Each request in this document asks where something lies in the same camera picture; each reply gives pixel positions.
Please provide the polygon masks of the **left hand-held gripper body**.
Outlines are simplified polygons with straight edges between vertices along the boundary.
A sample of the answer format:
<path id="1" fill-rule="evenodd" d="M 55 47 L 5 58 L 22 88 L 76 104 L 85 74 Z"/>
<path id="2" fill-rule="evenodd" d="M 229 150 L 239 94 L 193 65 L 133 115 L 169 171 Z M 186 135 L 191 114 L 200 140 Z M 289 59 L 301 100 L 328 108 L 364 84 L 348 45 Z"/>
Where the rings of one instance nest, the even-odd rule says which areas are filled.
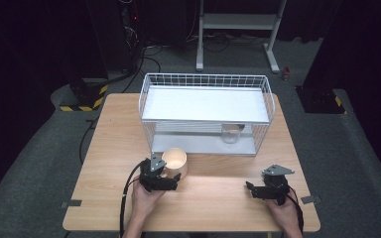
<path id="1" fill-rule="evenodd" d="M 141 163 L 139 182 L 147 191 L 167 190 L 165 179 L 161 177 L 166 164 L 156 154 L 152 154 L 150 159 Z"/>

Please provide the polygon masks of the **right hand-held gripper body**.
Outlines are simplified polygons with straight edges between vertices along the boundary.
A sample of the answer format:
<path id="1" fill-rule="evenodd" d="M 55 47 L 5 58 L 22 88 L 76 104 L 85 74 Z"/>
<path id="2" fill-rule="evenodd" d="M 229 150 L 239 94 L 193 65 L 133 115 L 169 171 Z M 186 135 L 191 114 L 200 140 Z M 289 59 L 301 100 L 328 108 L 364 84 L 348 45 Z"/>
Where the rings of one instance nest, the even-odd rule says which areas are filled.
<path id="1" fill-rule="evenodd" d="M 279 205 L 285 203 L 290 187 L 286 175 L 292 175 L 295 171 L 273 164 L 262 171 L 264 177 L 264 197 L 266 199 L 275 199 Z"/>

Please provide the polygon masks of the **person's left hand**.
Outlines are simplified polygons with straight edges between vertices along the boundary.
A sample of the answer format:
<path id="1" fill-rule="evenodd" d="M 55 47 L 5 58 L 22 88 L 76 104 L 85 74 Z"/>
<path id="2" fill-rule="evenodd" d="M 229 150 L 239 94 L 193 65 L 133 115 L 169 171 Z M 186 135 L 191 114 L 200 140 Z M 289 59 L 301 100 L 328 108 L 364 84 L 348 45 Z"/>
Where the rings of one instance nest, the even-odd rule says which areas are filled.
<path id="1" fill-rule="evenodd" d="M 163 190 L 147 191 L 138 181 L 133 182 L 132 217 L 145 220 L 154 210 Z"/>

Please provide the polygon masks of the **person's right hand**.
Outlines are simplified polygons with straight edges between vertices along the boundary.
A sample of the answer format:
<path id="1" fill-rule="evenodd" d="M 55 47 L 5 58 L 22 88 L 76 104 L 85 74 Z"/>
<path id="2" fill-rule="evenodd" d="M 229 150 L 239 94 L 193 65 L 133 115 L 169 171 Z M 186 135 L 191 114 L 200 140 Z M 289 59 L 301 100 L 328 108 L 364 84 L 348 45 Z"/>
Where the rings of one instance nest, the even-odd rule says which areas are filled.
<path id="1" fill-rule="evenodd" d="M 288 238 L 297 238 L 302 236 L 302 232 L 299 227 L 297 209 L 289 198 L 287 198 L 285 203 L 282 205 L 279 205 L 273 199 L 266 199 L 265 202 L 270 208 L 275 222 Z"/>

